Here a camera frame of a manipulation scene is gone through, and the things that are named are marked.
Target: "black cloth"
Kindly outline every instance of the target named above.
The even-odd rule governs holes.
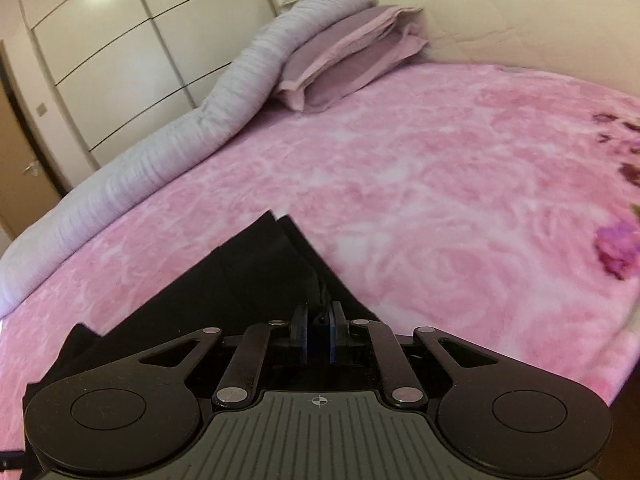
[[[378,318],[342,284],[293,220],[265,213],[213,250],[104,336],[82,324],[66,338],[39,383],[28,384],[23,409],[41,389],[207,326],[241,335],[252,324],[290,319],[300,304],[318,312],[340,301],[347,319]],[[26,441],[20,480],[42,471]]]

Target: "wooden door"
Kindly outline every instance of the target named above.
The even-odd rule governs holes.
[[[15,238],[59,200],[0,85],[0,228]]]

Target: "beige wall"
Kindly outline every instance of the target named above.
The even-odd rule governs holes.
[[[63,115],[54,90],[40,67],[19,0],[0,0],[0,40],[4,41],[18,88],[37,128],[36,134],[44,142],[62,177],[71,187],[77,186],[95,168]],[[38,117],[36,108],[41,103],[48,111]]]
[[[11,238],[9,238],[9,235],[5,233],[0,227],[0,256],[2,256],[2,253],[6,251],[6,248],[9,246],[10,243],[11,243]]]

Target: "pink blanket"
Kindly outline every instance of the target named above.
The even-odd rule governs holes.
[[[106,332],[267,209],[289,213],[397,333],[433,325],[611,402],[640,353],[637,279],[596,229],[640,202],[599,134],[640,100],[492,66],[390,74],[325,113],[265,110],[245,133],[68,259],[0,334],[0,449],[71,327]]]

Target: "pink pillowcase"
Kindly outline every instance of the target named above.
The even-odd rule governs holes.
[[[371,7],[335,23],[292,54],[274,94],[295,111],[326,110],[420,52],[420,27],[400,25],[419,11]]]

